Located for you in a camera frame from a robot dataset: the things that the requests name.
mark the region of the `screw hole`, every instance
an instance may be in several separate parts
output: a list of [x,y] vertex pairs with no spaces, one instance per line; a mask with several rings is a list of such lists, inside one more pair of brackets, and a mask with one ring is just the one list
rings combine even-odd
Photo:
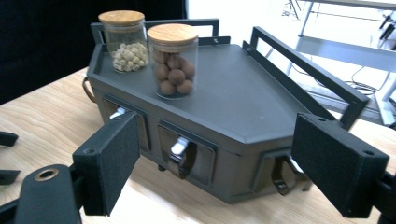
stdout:
[[365,151],[363,151],[363,153],[365,153],[365,154],[367,154],[369,156],[374,156],[374,152],[372,152],[372,151],[365,150]]
[[55,177],[58,173],[59,173],[59,170],[54,169],[54,168],[44,170],[35,176],[35,180],[36,181],[49,180],[49,179],[52,179],[53,177]]
[[92,149],[92,148],[87,148],[87,149],[84,149],[83,152],[84,152],[85,154],[91,154],[91,153],[95,152],[95,150]]

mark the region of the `black mount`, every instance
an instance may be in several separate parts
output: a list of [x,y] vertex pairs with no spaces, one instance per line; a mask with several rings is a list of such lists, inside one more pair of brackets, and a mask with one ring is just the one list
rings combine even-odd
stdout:
[[0,223],[81,223],[109,216],[140,156],[135,113],[115,117],[73,153],[25,177],[20,198],[0,207]]

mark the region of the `tray handle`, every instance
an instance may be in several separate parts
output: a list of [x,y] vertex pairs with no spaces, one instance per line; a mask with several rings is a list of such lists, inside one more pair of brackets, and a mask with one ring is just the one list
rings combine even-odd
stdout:
[[[163,21],[145,21],[146,29],[150,27],[166,24],[166,23],[182,23],[191,26],[212,26],[212,36],[219,36],[219,19],[196,19],[196,20],[163,20]],[[91,23],[91,31],[93,35],[93,39],[95,40],[95,44],[105,44],[104,38],[104,27],[101,22],[93,22]]]
[[[349,85],[347,85],[344,81],[339,79],[338,77],[335,77],[328,71],[324,70],[320,66],[316,65],[315,63],[309,61],[306,59],[301,53],[299,53],[297,50],[287,46],[280,40],[276,39],[273,35],[270,35],[268,32],[264,31],[261,27],[253,27],[253,32],[252,36],[250,39],[250,47],[248,44],[245,42],[244,43],[244,49],[247,51],[250,51],[250,48],[254,48],[254,50],[257,52],[257,45],[259,42],[259,39],[263,40],[266,42],[268,45],[270,45],[273,49],[276,49],[279,53],[284,55],[286,58],[291,60],[292,63],[297,64],[300,68],[305,70],[306,73],[308,73],[311,77],[315,78],[317,81],[322,83],[324,86],[326,86],[329,90],[337,94],[339,97],[341,97],[343,100],[345,100],[347,103],[349,103],[348,107],[344,111],[344,114],[340,118],[340,121],[342,123],[342,127],[346,130],[349,130],[355,120],[359,117],[361,111],[366,107],[370,99],[365,96],[364,94],[360,93],[359,91],[353,89]],[[282,78],[285,79],[285,76],[278,76],[275,78]],[[307,100],[308,102],[308,107],[310,106],[309,104],[312,104],[312,101]],[[316,111],[313,112],[317,116],[322,116],[323,114],[318,114]]]

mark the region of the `brown strap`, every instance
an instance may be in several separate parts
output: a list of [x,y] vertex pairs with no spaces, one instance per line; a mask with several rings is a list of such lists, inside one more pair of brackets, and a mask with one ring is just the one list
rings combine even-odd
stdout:
[[88,78],[84,77],[84,79],[82,80],[82,89],[84,89],[85,94],[87,94],[88,98],[90,98],[92,102],[96,103],[95,96],[90,92],[87,86],[87,82],[88,82]]

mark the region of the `black metal handle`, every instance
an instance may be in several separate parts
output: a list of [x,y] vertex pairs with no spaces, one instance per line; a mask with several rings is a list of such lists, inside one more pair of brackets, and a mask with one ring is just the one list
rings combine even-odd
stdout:
[[274,76],[274,78],[278,80],[281,79],[281,83],[286,83],[286,89],[290,91],[290,93],[292,93],[296,98],[298,98],[300,102],[307,106],[307,108],[313,114],[326,119],[335,119],[332,115],[329,114],[329,112],[325,111],[324,108],[320,109],[317,106],[311,106],[313,105],[313,101],[315,100],[309,94],[302,94],[301,88],[294,81],[287,77],[272,63],[265,62],[268,60],[263,58],[263,56],[260,55],[260,53],[256,50],[259,39],[263,40],[272,48],[274,48],[286,58],[291,60],[293,63],[297,64],[300,68],[305,70],[306,73],[308,73],[310,76],[326,86],[329,90],[331,90],[343,100],[345,100],[347,103],[349,103],[349,106],[346,108],[343,116],[340,118],[340,121],[344,129],[350,129],[355,120],[359,117],[361,111],[364,109],[364,107],[366,107],[367,103],[369,102],[370,99],[367,96],[353,89],[344,81],[340,80],[338,77],[335,77],[323,68],[309,61],[297,50],[287,46],[280,40],[276,39],[273,35],[270,35],[261,27],[254,27],[250,39],[250,45],[244,42],[243,48],[250,54],[254,54],[255,57],[258,59],[259,63],[263,65],[267,70],[271,69],[271,74]]

